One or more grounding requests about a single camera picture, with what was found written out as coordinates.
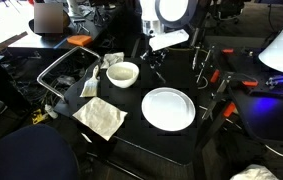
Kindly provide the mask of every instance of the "orange clamp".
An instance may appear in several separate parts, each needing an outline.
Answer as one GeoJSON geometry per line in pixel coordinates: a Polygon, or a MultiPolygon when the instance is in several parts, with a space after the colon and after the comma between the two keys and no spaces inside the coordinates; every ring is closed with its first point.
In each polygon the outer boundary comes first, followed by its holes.
{"type": "Polygon", "coordinates": [[[218,80],[219,76],[220,76],[220,71],[217,69],[217,70],[214,71],[214,73],[213,73],[213,75],[210,79],[210,82],[215,83],[218,80]]]}
{"type": "Polygon", "coordinates": [[[226,118],[230,117],[230,115],[233,113],[235,108],[236,108],[235,104],[233,102],[231,102],[229,104],[229,106],[226,108],[226,110],[224,111],[223,116],[226,117],[226,118]]]}
{"type": "Polygon", "coordinates": [[[227,54],[231,54],[231,53],[234,52],[234,49],[223,49],[222,52],[227,53],[227,54]]]}
{"type": "Polygon", "coordinates": [[[258,86],[258,81],[242,81],[242,83],[246,86],[256,87],[258,86]]]}

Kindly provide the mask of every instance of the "black cable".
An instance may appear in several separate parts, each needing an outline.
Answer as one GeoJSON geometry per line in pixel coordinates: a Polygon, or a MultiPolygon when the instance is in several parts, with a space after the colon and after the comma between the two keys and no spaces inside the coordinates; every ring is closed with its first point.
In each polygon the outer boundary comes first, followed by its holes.
{"type": "Polygon", "coordinates": [[[271,12],[272,12],[272,5],[270,4],[269,6],[269,13],[268,13],[268,20],[269,20],[269,24],[271,26],[271,29],[273,32],[276,32],[276,30],[274,29],[272,22],[271,22],[271,12]]]}

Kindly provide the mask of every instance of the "metal frame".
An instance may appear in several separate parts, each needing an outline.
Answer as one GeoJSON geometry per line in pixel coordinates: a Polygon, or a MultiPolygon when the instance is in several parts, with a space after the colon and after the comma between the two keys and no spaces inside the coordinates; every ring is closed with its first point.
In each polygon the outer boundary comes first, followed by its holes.
{"type": "Polygon", "coordinates": [[[265,84],[269,86],[270,89],[273,89],[276,85],[282,83],[283,83],[283,76],[272,76],[268,79],[268,81],[265,84]]]}
{"type": "Polygon", "coordinates": [[[103,159],[103,158],[100,158],[98,155],[96,154],[93,154],[93,153],[90,153],[90,152],[87,152],[87,155],[93,157],[93,158],[96,158],[97,160],[99,160],[101,163],[113,168],[113,169],[116,169],[130,177],[132,177],[133,179],[139,179],[139,180],[144,180],[143,177],[137,175],[137,174],[134,174],[133,172],[121,167],[120,165],[108,160],[108,159],[103,159]]]}
{"type": "Polygon", "coordinates": [[[53,87],[51,87],[49,84],[47,84],[46,82],[43,81],[43,77],[48,74],[53,68],[55,68],[58,64],[60,64],[63,60],[65,60],[68,56],[70,56],[71,54],[73,54],[74,52],[76,52],[77,50],[82,49],[85,50],[86,52],[96,56],[98,59],[97,61],[101,60],[101,56],[99,56],[96,52],[85,48],[85,47],[81,47],[81,46],[77,46],[73,49],[71,49],[69,52],[65,53],[63,56],[61,56],[59,59],[57,59],[56,61],[54,61],[49,67],[47,67],[45,70],[42,71],[42,73],[37,77],[37,81],[44,86],[45,88],[47,88],[49,91],[51,91],[52,93],[54,93],[55,95],[57,95],[59,98],[61,98],[62,101],[67,102],[64,95],[59,92],[58,90],[54,89],[53,87]]]}
{"type": "Polygon", "coordinates": [[[207,120],[210,114],[212,113],[214,107],[217,105],[217,103],[222,99],[223,93],[225,89],[227,88],[227,85],[230,83],[230,81],[249,81],[249,82],[257,82],[255,79],[241,73],[234,73],[234,72],[224,72],[221,76],[221,84],[219,85],[212,101],[210,102],[209,106],[207,107],[207,110],[202,116],[203,120],[207,120]]]}

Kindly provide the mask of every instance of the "blue light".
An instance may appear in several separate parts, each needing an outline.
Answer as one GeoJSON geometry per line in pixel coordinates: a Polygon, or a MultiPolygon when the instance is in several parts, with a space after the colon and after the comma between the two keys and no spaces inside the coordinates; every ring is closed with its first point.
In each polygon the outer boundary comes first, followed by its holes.
{"type": "Polygon", "coordinates": [[[253,106],[255,114],[264,114],[274,109],[278,103],[277,99],[274,98],[259,98],[253,106]]]}

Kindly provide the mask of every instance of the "orange object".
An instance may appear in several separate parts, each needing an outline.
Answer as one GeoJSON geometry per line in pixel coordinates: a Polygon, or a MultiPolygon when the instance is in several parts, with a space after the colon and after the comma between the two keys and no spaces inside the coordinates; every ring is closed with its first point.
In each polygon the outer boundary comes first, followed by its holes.
{"type": "Polygon", "coordinates": [[[92,37],[87,35],[75,35],[71,36],[67,39],[68,43],[78,45],[78,46],[85,46],[92,42],[92,37]]]}
{"type": "Polygon", "coordinates": [[[215,83],[218,80],[219,75],[220,75],[220,71],[218,69],[215,70],[211,79],[210,79],[210,82],[215,83]]]}
{"type": "Polygon", "coordinates": [[[242,81],[242,83],[246,86],[256,87],[258,86],[258,81],[242,81]]]}
{"type": "Polygon", "coordinates": [[[230,53],[233,53],[233,52],[234,52],[234,49],[223,49],[222,52],[223,52],[223,53],[230,54],[230,53]]]}
{"type": "Polygon", "coordinates": [[[33,6],[34,5],[34,0],[28,0],[28,2],[33,6]]]}
{"type": "Polygon", "coordinates": [[[223,116],[224,117],[230,117],[230,115],[233,113],[233,111],[235,110],[235,104],[233,102],[231,102],[229,104],[229,106],[227,107],[227,109],[224,111],[223,116]]]}

